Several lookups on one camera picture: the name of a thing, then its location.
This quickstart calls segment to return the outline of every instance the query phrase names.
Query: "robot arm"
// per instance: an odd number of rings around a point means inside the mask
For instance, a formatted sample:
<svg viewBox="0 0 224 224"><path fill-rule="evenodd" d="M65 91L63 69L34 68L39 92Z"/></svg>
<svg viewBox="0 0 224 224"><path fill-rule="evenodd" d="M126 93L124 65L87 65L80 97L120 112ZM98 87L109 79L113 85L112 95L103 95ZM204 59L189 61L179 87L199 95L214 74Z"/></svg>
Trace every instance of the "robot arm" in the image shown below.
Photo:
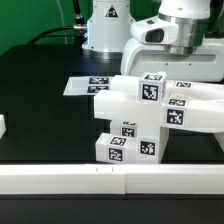
<svg viewBox="0 0 224 224"><path fill-rule="evenodd" d="M170 45L169 53L192 54L207 30L211 0L163 0L158 16L131 26L132 36L143 44Z"/></svg>

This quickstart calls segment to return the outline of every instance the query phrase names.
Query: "white cable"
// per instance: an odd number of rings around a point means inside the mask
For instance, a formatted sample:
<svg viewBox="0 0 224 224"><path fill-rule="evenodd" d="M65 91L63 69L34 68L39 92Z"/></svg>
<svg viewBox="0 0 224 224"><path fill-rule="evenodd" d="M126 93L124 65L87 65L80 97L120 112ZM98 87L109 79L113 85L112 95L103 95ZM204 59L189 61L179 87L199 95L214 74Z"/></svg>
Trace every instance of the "white cable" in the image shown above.
<svg viewBox="0 0 224 224"><path fill-rule="evenodd" d="M64 17L63 9L61 7L60 0L57 0L57 5L58 5L58 9L59 9L59 12L60 12L60 15L61 15L62 25L65 26L65 17ZM65 44L68 44L67 37L65 37Z"/></svg>

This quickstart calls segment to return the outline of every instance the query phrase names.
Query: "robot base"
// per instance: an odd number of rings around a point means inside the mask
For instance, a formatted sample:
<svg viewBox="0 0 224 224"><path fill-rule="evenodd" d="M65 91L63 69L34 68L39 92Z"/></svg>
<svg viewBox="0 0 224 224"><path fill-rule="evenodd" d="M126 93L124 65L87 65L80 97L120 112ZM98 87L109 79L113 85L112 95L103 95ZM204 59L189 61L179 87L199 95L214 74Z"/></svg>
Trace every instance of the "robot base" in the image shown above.
<svg viewBox="0 0 224 224"><path fill-rule="evenodd" d="M224 78L224 39L204 39L192 55L167 53L167 46L130 39L124 49L121 74L141 76L164 71L168 79L219 82Z"/></svg>
<svg viewBox="0 0 224 224"><path fill-rule="evenodd" d="M89 48L87 42L82 45L82 54L85 56L90 56L93 58L100 59L121 59L122 52L106 52L106 51L97 51L92 48Z"/></svg>

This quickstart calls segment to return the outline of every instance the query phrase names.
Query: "block tower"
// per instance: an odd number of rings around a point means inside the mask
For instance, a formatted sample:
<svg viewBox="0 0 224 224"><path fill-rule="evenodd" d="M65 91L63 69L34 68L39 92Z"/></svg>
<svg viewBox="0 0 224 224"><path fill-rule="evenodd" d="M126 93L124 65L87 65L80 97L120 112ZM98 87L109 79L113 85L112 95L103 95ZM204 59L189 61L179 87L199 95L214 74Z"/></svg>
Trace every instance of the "block tower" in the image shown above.
<svg viewBox="0 0 224 224"><path fill-rule="evenodd" d="M140 78L115 76L110 91L95 96L95 117L112 120L110 134L101 134L96 142L97 161L160 163L169 136L169 129L160 126L166 77L164 72L145 72Z"/></svg>

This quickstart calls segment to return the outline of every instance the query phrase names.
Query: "white block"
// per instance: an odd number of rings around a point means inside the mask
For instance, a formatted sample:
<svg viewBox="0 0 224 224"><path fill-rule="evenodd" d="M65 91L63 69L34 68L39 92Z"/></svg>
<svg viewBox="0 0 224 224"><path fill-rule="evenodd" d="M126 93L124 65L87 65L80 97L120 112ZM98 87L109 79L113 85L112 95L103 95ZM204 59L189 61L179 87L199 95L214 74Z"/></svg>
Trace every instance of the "white block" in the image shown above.
<svg viewBox="0 0 224 224"><path fill-rule="evenodd" d="M145 72L139 78L138 99L149 103L161 103L166 91L166 73Z"/></svg>
<svg viewBox="0 0 224 224"><path fill-rule="evenodd" d="M113 135L102 134L96 142L96 160L118 164L158 164L161 162L166 148L169 130L161 128L159 132L159 136L141 136L139 138L115 136L127 139L123 146L111 144Z"/></svg>
<svg viewBox="0 0 224 224"><path fill-rule="evenodd" d="M96 160L106 163L136 163L136 139L101 134L96 142Z"/></svg>
<svg viewBox="0 0 224 224"><path fill-rule="evenodd" d="M126 165L129 194L223 194L223 165Z"/></svg>
<svg viewBox="0 0 224 224"><path fill-rule="evenodd" d="M169 139L168 128L157 128L151 135L137 137L137 164L158 164L161 162L167 141Z"/></svg>
<svg viewBox="0 0 224 224"><path fill-rule="evenodd" d="M111 90L138 94L139 77L115 76L111 81ZM167 80L166 91L171 94L185 95L200 100L223 100L224 85L188 81Z"/></svg>
<svg viewBox="0 0 224 224"><path fill-rule="evenodd" d="M170 98L163 107L161 126L197 132L224 132L223 102Z"/></svg>
<svg viewBox="0 0 224 224"><path fill-rule="evenodd" d="M102 76L70 77L63 95L95 95L101 89L109 89L111 78Z"/></svg>
<svg viewBox="0 0 224 224"><path fill-rule="evenodd" d="M0 138L3 136L5 131L6 131L5 119L3 115L0 115Z"/></svg>
<svg viewBox="0 0 224 224"><path fill-rule="evenodd" d="M137 137L137 124L131 122L111 121L110 133L126 137Z"/></svg>
<svg viewBox="0 0 224 224"><path fill-rule="evenodd" d="M100 91L94 97L95 118L129 121L142 125L160 124L160 104L136 99L136 95L115 91Z"/></svg>
<svg viewBox="0 0 224 224"><path fill-rule="evenodd" d="M84 194L83 165L0 166L0 194Z"/></svg>
<svg viewBox="0 0 224 224"><path fill-rule="evenodd" d="M0 166L1 195L88 192L223 195L223 186L223 165L114 165L109 168L104 165Z"/></svg>

